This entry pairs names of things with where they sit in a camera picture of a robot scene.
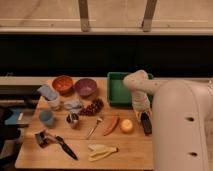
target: kitchen tool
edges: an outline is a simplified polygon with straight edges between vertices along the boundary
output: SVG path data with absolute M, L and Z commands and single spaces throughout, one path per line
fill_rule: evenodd
M 54 124 L 54 117 L 51 110 L 42 110 L 39 114 L 39 120 L 47 127 L 52 127 Z
M 73 87 L 73 80 L 70 76 L 61 75 L 56 77 L 52 82 L 53 88 L 61 95 L 67 94 Z
M 75 83 L 74 89 L 80 96 L 87 97 L 96 92 L 97 83 L 93 79 L 82 78 Z
M 96 124 L 95 126 L 90 130 L 89 134 L 87 135 L 86 139 L 89 139 L 90 136 L 92 135 L 92 133 L 95 131 L 95 129 L 97 128 L 98 124 L 101 123 L 103 121 L 103 116 L 100 115 L 98 116 L 97 120 L 96 120 Z
M 143 126 L 145 135 L 152 134 L 152 124 L 151 124 L 148 114 L 145 112 L 142 112 L 142 114 L 141 114 L 141 124 Z
M 69 123 L 70 127 L 74 129 L 79 123 L 79 116 L 75 113 L 70 113 L 67 116 L 66 121 Z
M 41 131 L 37 134 L 35 134 L 36 141 L 38 145 L 42 148 L 46 147 L 47 145 L 51 143 L 57 143 L 59 144 L 62 149 L 73 159 L 78 160 L 75 153 L 72 151 L 72 149 L 64 142 L 63 138 L 60 136 L 53 136 L 50 133 L 44 131 Z

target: metal spoon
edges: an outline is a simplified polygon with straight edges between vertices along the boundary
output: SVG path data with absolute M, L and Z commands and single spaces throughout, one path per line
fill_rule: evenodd
M 95 131 L 95 129 L 97 128 L 98 124 L 101 123 L 103 121 L 103 116 L 98 116 L 97 120 L 96 120 L 96 124 L 95 126 L 90 130 L 89 134 L 87 135 L 86 139 L 89 139 L 90 136 L 92 135 L 92 133 Z

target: green plastic tray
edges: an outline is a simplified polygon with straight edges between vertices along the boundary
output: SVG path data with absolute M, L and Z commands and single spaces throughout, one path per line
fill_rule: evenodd
M 110 106 L 132 106 L 132 96 L 129 89 L 123 85 L 123 79 L 128 72 L 109 72 L 107 74 L 107 100 Z M 149 74 L 149 79 L 153 79 L 152 74 Z

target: blue cloth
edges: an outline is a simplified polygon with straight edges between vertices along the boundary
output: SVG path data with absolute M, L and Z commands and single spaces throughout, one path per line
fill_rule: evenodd
M 72 113 L 78 114 L 83 107 L 83 103 L 79 99 L 68 100 L 64 102 L 64 108 Z
M 5 125 L 15 125 L 18 122 L 18 118 L 21 113 L 21 109 L 11 109 L 13 114 L 7 120 L 4 121 Z
M 47 100 L 55 100 L 58 96 L 57 92 L 53 91 L 47 84 L 43 84 L 37 91 Z

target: white object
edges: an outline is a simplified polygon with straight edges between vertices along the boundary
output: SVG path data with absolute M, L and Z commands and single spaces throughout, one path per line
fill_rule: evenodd
M 60 100 L 60 95 L 58 93 L 57 93 L 56 99 L 46 100 L 46 102 L 51 107 L 52 110 L 59 110 L 61 108 L 61 100 Z
M 212 84 L 143 77 L 132 84 L 132 92 L 154 94 L 154 170 L 209 171 L 204 120 L 213 117 Z
M 138 114 L 143 111 L 149 110 L 150 102 L 148 96 L 145 92 L 140 89 L 135 88 L 135 86 L 140 87 L 140 82 L 138 80 L 148 80 L 148 74 L 144 70 L 139 70 L 134 74 L 127 75 L 123 83 L 132 91 L 132 107 Z

